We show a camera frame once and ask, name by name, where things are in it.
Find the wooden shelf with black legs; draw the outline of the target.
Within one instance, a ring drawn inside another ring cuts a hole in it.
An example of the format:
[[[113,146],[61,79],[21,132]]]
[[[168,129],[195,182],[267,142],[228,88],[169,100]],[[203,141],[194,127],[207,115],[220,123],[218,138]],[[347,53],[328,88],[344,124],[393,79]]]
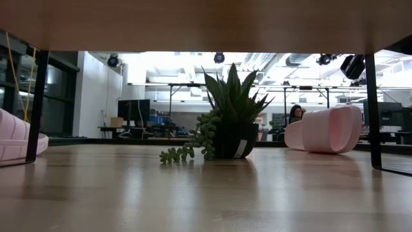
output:
[[[52,51],[363,54],[376,113],[374,55],[412,35],[412,0],[0,0],[0,30],[40,50],[30,164]]]

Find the black table edge frame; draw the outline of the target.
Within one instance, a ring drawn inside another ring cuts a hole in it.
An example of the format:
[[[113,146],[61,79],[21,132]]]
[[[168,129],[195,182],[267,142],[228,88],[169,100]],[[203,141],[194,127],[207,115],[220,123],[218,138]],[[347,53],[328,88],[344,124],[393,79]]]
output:
[[[49,146],[68,146],[78,144],[115,144],[115,145],[148,145],[148,146],[182,146],[184,140],[149,140],[149,139],[92,139],[92,138],[51,138]],[[257,148],[286,148],[284,142],[261,142],[255,143]],[[371,151],[370,144],[358,143],[354,150]],[[412,157],[412,146],[403,145],[380,145],[381,153],[407,155]]]

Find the black computer monitor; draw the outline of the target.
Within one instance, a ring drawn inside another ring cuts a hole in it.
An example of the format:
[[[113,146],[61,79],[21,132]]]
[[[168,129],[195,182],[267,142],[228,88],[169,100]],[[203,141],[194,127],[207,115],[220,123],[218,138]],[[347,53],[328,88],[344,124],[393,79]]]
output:
[[[149,121],[150,115],[150,100],[121,100],[118,101],[118,117],[123,118],[126,123],[124,127],[129,129],[131,123],[135,123],[135,127],[145,128]]]

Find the pink rubber slide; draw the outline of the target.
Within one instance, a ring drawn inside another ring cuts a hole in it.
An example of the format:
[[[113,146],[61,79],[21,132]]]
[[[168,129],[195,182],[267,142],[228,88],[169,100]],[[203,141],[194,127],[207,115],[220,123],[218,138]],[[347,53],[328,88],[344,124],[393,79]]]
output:
[[[358,143],[361,128],[362,112],[357,106],[312,111],[286,127],[285,144],[312,153],[347,153]]]
[[[30,124],[0,108],[0,168],[29,164],[48,148],[49,138],[40,133],[36,155],[27,159]]]

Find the person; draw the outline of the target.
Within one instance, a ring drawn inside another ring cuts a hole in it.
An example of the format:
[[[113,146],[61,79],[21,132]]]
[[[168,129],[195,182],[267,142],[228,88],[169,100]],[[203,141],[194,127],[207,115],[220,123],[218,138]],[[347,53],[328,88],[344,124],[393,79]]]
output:
[[[292,106],[288,118],[288,124],[291,124],[293,122],[301,121],[303,118],[303,115],[306,113],[306,109],[302,108],[300,105],[295,104]]]

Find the succulent plant in black pot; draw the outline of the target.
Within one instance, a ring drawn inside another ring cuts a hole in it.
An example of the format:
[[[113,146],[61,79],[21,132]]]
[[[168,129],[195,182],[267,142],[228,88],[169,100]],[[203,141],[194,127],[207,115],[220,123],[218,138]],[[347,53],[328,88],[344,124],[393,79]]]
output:
[[[201,149],[204,160],[242,159],[247,157],[258,138],[257,116],[272,102],[250,90],[257,72],[250,72],[243,80],[232,64],[227,80],[204,74],[207,97],[212,110],[197,116],[196,127],[189,131],[188,141],[181,148],[169,148],[159,155],[163,164],[180,162],[194,157]]]

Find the dark wide monitor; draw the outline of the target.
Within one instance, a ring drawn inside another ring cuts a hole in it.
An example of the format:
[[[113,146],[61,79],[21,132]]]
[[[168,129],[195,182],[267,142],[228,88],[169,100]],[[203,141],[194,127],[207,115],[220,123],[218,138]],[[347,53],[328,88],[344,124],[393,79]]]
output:
[[[401,126],[403,109],[401,103],[378,102],[379,126]]]

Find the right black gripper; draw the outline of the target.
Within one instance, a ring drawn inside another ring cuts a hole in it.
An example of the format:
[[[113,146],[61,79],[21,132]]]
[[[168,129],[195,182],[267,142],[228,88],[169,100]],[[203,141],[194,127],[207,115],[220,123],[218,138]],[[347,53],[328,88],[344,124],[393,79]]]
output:
[[[366,67],[364,58],[361,54],[347,56],[340,67],[341,72],[350,80],[358,79]]]

